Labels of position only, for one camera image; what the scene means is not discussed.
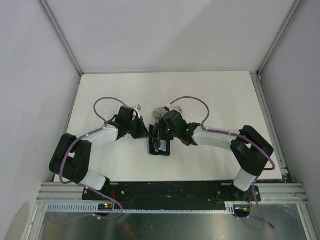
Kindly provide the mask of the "patterned glasses case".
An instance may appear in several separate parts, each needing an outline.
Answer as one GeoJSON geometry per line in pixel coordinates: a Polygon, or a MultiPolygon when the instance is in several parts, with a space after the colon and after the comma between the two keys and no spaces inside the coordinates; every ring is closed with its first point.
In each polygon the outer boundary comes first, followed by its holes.
{"type": "MultiPolygon", "coordinates": [[[[173,106],[175,108],[174,111],[182,114],[183,113],[183,110],[181,107],[179,106],[173,106]]],[[[156,119],[156,120],[160,120],[162,119],[168,112],[165,110],[164,107],[159,107],[159,108],[156,108],[153,110],[152,112],[152,116],[156,119]]]]}

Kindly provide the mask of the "blue cleaning cloth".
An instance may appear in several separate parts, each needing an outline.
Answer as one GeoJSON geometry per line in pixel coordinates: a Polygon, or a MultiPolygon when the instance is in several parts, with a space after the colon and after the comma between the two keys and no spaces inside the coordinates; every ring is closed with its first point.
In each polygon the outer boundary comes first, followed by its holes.
{"type": "Polygon", "coordinates": [[[166,152],[167,142],[163,140],[156,140],[154,143],[154,149],[156,152],[166,152]]]}

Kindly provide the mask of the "black rectangular glasses case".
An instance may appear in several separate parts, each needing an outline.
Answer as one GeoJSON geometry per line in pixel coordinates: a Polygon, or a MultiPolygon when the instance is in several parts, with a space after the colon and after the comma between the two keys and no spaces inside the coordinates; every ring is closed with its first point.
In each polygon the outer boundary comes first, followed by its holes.
{"type": "Polygon", "coordinates": [[[148,139],[149,154],[153,156],[170,156],[171,143],[170,141],[158,140],[150,137],[148,139]]]}

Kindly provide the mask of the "black sunglasses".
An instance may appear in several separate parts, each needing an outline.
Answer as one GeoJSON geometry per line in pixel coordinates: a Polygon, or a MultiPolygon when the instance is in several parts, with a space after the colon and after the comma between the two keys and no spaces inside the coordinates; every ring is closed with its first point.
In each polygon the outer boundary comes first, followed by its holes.
{"type": "Polygon", "coordinates": [[[158,153],[156,150],[155,150],[155,146],[154,146],[154,143],[156,140],[161,140],[161,138],[159,137],[159,123],[155,123],[152,128],[150,128],[150,133],[151,133],[151,149],[155,152],[155,153],[158,153]]]}

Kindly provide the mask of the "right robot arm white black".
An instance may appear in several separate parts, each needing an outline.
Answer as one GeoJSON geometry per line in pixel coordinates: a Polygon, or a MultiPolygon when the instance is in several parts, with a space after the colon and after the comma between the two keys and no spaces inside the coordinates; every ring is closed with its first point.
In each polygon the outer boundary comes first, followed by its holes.
{"type": "Polygon", "coordinates": [[[234,154],[240,170],[230,188],[231,196],[242,201],[249,194],[250,186],[266,171],[275,169],[271,160],[274,148],[252,126],[241,129],[222,130],[206,128],[202,123],[188,123],[182,115],[171,110],[155,124],[152,137],[159,141],[179,139],[186,146],[210,146],[230,151],[234,154]]]}

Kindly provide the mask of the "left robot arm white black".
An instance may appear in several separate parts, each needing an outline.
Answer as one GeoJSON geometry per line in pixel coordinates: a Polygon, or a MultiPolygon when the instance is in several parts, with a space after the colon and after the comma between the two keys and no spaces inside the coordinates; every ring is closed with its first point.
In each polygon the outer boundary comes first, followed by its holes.
{"type": "Polygon", "coordinates": [[[110,180],[90,169],[90,160],[96,156],[99,148],[127,134],[135,140],[149,138],[151,135],[140,114],[141,109],[140,105],[123,105],[118,114],[92,132],[82,136],[63,134],[49,163],[49,170],[62,177],[65,184],[69,181],[92,188],[98,199],[107,199],[111,188],[106,183],[110,180]]]}

